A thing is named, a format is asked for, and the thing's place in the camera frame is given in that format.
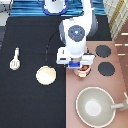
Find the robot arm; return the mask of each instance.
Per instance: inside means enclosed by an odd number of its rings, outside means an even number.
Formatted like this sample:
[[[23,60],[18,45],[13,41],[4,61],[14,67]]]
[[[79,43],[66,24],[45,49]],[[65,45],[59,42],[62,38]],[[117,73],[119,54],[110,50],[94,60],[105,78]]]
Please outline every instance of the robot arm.
[[[57,64],[68,64],[68,68],[92,65],[95,55],[87,53],[86,37],[97,30],[97,20],[91,0],[82,0],[84,15],[63,20],[59,25],[60,38],[65,47],[58,49]]]

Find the spoon handle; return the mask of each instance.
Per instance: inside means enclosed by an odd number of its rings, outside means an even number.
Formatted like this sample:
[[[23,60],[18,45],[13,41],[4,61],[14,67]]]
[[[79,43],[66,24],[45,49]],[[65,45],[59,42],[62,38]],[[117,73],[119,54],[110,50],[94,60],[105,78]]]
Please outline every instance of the spoon handle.
[[[18,56],[19,56],[19,48],[16,48],[14,59],[18,59]]]
[[[124,95],[125,95],[125,97],[128,99],[128,95],[127,95],[127,93],[126,93],[126,92],[124,92]]]

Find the black coaster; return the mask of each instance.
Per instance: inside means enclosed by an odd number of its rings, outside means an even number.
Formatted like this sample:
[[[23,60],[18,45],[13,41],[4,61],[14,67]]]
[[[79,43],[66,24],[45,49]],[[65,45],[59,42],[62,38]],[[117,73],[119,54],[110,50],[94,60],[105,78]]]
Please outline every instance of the black coaster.
[[[96,48],[96,54],[102,58],[105,58],[111,54],[111,49],[106,45],[99,45]]]
[[[102,62],[98,66],[98,71],[103,76],[112,76],[115,72],[114,66],[109,62]]]

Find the black table surface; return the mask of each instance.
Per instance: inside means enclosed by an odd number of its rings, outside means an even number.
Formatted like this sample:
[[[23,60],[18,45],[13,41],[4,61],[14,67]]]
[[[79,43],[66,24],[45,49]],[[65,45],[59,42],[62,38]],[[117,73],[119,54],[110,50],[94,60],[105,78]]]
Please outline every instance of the black table surface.
[[[0,128],[66,128],[66,69],[55,68],[57,79],[49,86],[36,80],[37,70],[46,65],[46,45],[59,21],[14,19],[7,21],[0,51]],[[57,33],[49,46],[49,66],[56,66],[61,46]],[[21,67],[13,71],[9,64],[16,47],[20,48]]]

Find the tabletop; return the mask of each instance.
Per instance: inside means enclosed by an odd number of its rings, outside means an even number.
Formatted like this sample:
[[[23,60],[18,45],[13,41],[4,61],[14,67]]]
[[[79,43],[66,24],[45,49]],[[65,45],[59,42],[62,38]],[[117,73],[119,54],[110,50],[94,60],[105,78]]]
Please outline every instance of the tabletop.
[[[99,45],[107,45],[111,49],[111,55],[101,58],[96,55],[96,47]],[[92,64],[91,72],[86,78],[79,78],[73,70],[66,69],[66,128],[90,128],[84,124],[78,117],[75,102],[80,91],[87,87],[100,87],[106,90],[114,99],[115,103],[125,100],[124,92],[126,92],[125,83],[113,41],[88,41],[87,47],[89,51],[96,55]],[[112,76],[103,76],[98,71],[98,65],[101,62],[110,62],[115,67],[115,73]],[[114,121],[107,128],[127,128],[128,110],[116,112]]]

